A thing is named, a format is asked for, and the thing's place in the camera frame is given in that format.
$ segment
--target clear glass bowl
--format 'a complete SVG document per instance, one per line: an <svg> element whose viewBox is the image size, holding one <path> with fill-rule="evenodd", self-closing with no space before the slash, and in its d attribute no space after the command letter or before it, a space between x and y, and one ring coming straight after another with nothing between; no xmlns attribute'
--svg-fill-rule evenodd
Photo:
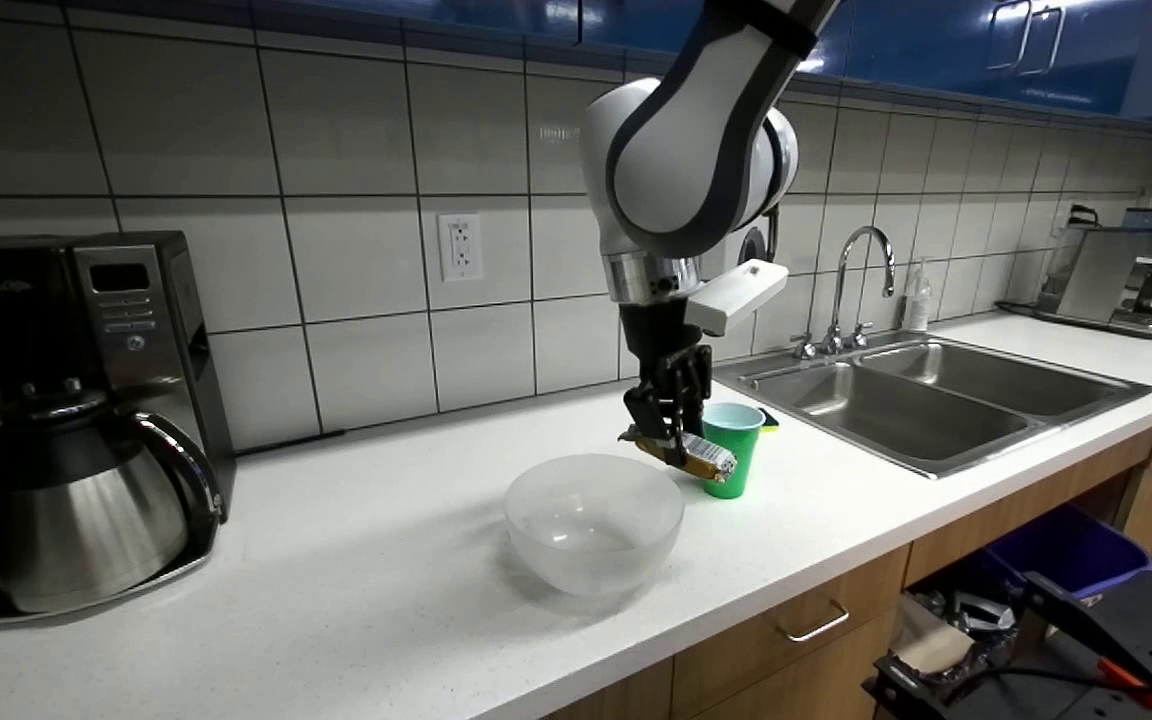
<svg viewBox="0 0 1152 720"><path fill-rule="evenodd" d="M505 501L516 556L566 594L628 594L663 564L685 501L655 465L565 454L525 470Z"/></svg>

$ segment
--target backsplash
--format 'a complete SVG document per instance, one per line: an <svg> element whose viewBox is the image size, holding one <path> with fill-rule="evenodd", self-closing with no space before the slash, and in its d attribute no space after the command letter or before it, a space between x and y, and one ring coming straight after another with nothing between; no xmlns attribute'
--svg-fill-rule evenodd
<svg viewBox="0 0 1152 720"><path fill-rule="evenodd" d="M238 448L636 374L604 290L580 107L628 78L33 3L0 7L0 235L179 227ZM1152 200L1152 132L782 94L798 175L790 284L721 361L819 336L838 243L877 219L937 315L1029 301L1062 208ZM484 280L449 284L441 216L478 216ZM892 331L877 260L845 322Z"/></svg>

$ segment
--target stainless steel sink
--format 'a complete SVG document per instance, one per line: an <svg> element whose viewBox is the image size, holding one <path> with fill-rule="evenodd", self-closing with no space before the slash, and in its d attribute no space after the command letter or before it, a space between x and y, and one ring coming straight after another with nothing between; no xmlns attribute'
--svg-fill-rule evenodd
<svg viewBox="0 0 1152 720"><path fill-rule="evenodd" d="M1070 422L1152 393L1148 382L944 341L886 343L881 353L867 353L859 362L872 373L974 395L982 404L1013 408L1044 422Z"/></svg>
<svg viewBox="0 0 1152 720"><path fill-rule="evenodd" d="M925 474L950 474L1051 422L1152 393L944 341L881 343L828 362L754 361L721 378Z"/></svg>

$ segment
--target coffee machine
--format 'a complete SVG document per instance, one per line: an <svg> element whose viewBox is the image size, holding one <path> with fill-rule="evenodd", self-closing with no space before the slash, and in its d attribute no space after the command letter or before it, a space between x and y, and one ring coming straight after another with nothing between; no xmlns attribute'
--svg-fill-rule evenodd
<svg viewBox="0 0 1152 720"><path fill-rule="evenodd" d="M1152 336L1152 227L1070 227L1056 248L1036 315Z"/></svg>
<svg viewBox="0 0 1152 720"><path fill-rule="evenodd" d="M229 502L184 235L0 235L0 611L62 614L179 575Z"/></svg>

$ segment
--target white countertop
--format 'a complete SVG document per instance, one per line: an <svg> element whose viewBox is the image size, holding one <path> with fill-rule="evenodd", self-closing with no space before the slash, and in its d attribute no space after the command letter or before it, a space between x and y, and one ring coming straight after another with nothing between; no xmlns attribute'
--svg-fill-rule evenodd
<svg viewBox="0 0 1152 720"><path fill-rule="evenodd" d="M1152 382L1152 341L1017 315L938 336ZM580 393L251 454L213 564L0 628L0 720L538 715L1152 426L1152 395L950 478L780 414L742 501L685 483L651 587L575 607L509 560L500 494L553 454L636 454L623 419L619 393Z"/></svg>

